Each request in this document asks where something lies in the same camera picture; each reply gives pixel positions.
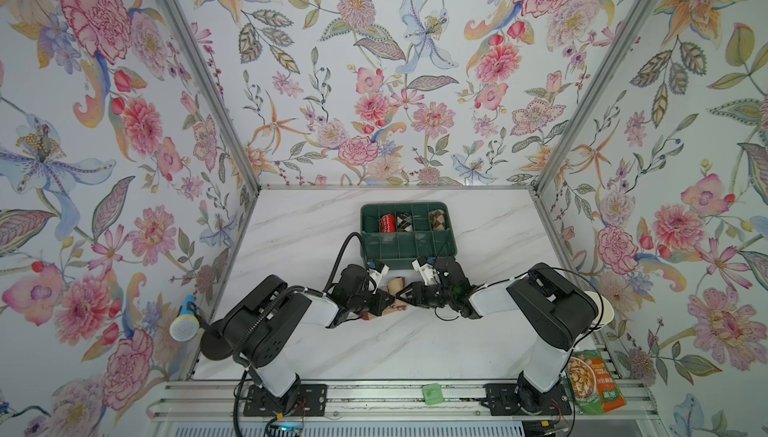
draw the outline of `green packet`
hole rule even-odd
[[[604,414],[627,404],[598,350],[573,353],[568,375],[576,403],[585,414]]]

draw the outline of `mounting plate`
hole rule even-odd
[[[304,407],[306,417],[323,417],[326,413],[326,397],[328,385],[325,384],[301,384],[299,385],[299,398],[297,402],[306,401]],[[274,414],[262,404],[264,390],[258,385],[248,388],[247,401],[243,409],[244,417],[274,417]],[[301,417],[303,411],[298,410],[294,416]]]
[[[485,398],[488,400],[487,407],[491,410],[491,415],[528,415],[518,406],[517,397],[514,394],[515,384],[485,384]],[[548,392],[547,397],[558,403],[560,409],[555,407],[548,399],[548,406],[540,415],[570,415],[570,398],[565,393],[565,387],[562,383],[557,384]]]

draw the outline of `patterned ribbon roll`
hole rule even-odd
[[[395,216],[388,213],[379,221],[379,232],[395,232]]]
[[[444,210],[433,210],[429,213],[429,225],[433,231],[444,231],[446,229],[446,212]]]
[[[398,232],[413,232],[413,216],[410,213],[398,213],[395,223]]]

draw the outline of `floral wallpaper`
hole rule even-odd
[[[633,0],[178,0],[265,186],[509,185]]]
[[[0,40],[0,434],[139,435],[254,195],[154,0],[0,0]]]
[[[679,437],[768,432],[765,1],[659,0],[544,192]]]

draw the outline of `wire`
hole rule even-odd
[[[336,257],[336,263],[333,264],[333,270],[331,270],[331,275],[328,277],[328,282],[326,282],[326,286],[323,287],[323,292],[328,292],[328,289],[331,288],[331,285],[333,284],[333,279],[336,278],[336,270],[339,269],[339,264],[341,263],[341,258],[344,255],[344,251],[346,250],[347,244],[350,243],[350,240],[352,240],[352,237],[357,237],[357,240],[360,240],[360,249],[362,250],[362,258],[366,262],[368,262],[368,256],[366,255],[366,246],[362,242],[362,236],[358,232],[352,232],[350,235],[346,236],[346,240],[344,240],[344,243],[341,245],[341,249],[339,250],[339,255]]]
[[[435,307],[435,317],[437,317],[438,319],[442,320],[443,322],[453,322],[454,320],[456,320],[460,316],[456,316],[453,319],[444,319],[443,317],[440,317],[439,315],[437,315],[437,307]]]

